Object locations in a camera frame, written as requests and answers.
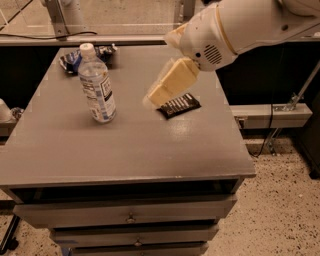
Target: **tabletop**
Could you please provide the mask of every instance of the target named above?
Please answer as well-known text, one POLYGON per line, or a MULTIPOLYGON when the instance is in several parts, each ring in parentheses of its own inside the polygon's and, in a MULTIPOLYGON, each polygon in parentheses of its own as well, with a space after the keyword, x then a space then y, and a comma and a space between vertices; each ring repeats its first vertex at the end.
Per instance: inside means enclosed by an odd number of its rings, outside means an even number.
POLYGON ((109 69, 117 114, 90 116, 79 78, 67 74, 61 48, 23 117, 0 148, 0 187, 160 182, 253 177, 254 167, 214 72, 188 89, 201 108, 166 120, 143 97, 164 64, 167 46, 119 47, 109 69))

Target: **plastic water bottle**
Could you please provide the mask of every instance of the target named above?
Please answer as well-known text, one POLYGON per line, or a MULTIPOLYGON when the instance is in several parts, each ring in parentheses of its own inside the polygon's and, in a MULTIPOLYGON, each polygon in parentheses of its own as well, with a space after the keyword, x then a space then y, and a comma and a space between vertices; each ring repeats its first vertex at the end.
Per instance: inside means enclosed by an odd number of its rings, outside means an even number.
POLYGON ((80 45, 82 60, 78 76, 87 96, 92 117, 100 122, 110 122, 116 114, 116 105, 110 85, 108 68, 100 60, 92 44, 80 45))

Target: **black wall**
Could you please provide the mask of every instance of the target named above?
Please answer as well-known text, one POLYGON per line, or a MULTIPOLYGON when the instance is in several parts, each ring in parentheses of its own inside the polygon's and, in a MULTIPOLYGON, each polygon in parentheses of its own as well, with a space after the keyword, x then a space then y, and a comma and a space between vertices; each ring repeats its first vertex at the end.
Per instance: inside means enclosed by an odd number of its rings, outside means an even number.
MULTIPOLYGON (((259 47, 217 70, 230 105, 287 103, 299 93, 320 60, 320 42, 259 47)), ((311 103, 320 91, 320 73, 305 93, 311 103)))
POLYGON ((59 47, 1 47, 0 98, 26 108, 59 47))
MULTIPOLYGON (((0 47, 0 98, 10 108, 25 108, 59 47, 0 47)), ((298 93, 320 59, 320 42, 260 47, 217 70, 231 105, 286 103, 298 93)), ((320 74, 305 93, 312 102, 320 74)))

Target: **cable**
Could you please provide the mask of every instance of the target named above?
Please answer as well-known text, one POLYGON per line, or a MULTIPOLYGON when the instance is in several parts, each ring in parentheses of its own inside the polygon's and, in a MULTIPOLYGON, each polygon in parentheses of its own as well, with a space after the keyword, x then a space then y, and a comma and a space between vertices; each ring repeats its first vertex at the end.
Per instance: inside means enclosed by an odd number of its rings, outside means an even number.
MULTIPOLYGON (((278 65, 277 65, 277 70, 276 70, 275 81, 278 80, 278 78, 279 78, 279 69, 280 69, 280 65, 282 63, 282 59, 283 59, 283 55, 284 55, 284 49, 285 49, 284 45, 282 45, 281 55, 280 55, 279 62, 278 62, 278 65)), ((272 94, 271 94, 271 104, 270 104, 270 106, 271 106, 271 114, 270 114, 270 119, 269 119, 268 130, 271 129, 271 124, 272 124, 272 121, 273 121, 273 101, 274 101, 274 92, 275 92, 275 88, 276 88, 275 84, 276 83, 273 84, 272 94)), ((251 156, 255 157, 255 158, 259 158, 259 156, 261 155, 262 150, 263 150, 263 148, 265 146, 267 138, 268 138, 268 135, 264 138, 263 143, 262 143, 261 148, 260 148, 260 152, 257 155, 254 155, 253 153, 248 151, 249 154, 251 156)))
POLYGON ((28 3, 26 3, 24 6, 22 6, 22 8, 20 8, 20 10, 18 12, 16 12, 7 22, 10 23, 15 17, 17 17, 17 15, 23 11, 33 0, 30 0, 28 3))
POLYGON ((77 36, 77 35, 82 35, 82 34, 97 35, 98 33, 94 32, 94 31, 83 31, 83 32, 78 32, 78 33, 64 35, 64 36, 52 36, 52 37, 36 37, 36 36, 24 36, 24 35, 16 35, 16 34, 0 34, 0 37, 3 36, 3 37, 20 37, 20 38, 35 39, 35 40, 51 40, 51 39, 67 38, 70 36, 77 36))

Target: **drawer handle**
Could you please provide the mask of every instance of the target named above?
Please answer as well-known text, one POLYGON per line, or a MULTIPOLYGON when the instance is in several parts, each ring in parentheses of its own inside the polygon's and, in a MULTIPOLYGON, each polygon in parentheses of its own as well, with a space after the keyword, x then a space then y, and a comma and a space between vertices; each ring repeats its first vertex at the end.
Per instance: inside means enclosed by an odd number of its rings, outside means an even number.
POLYGON ((135 247, 140 247, 142 246, 142 243, 140 242, 140 239, 138 238, 137 242, 134 243, 135 247))
POLYGON ((128 224, 136 223, 136 219, 133 218, 133 214, 132 214, 132 213, 129 214, 129 217, 126 219, 126 222, 127 222, 128 224))

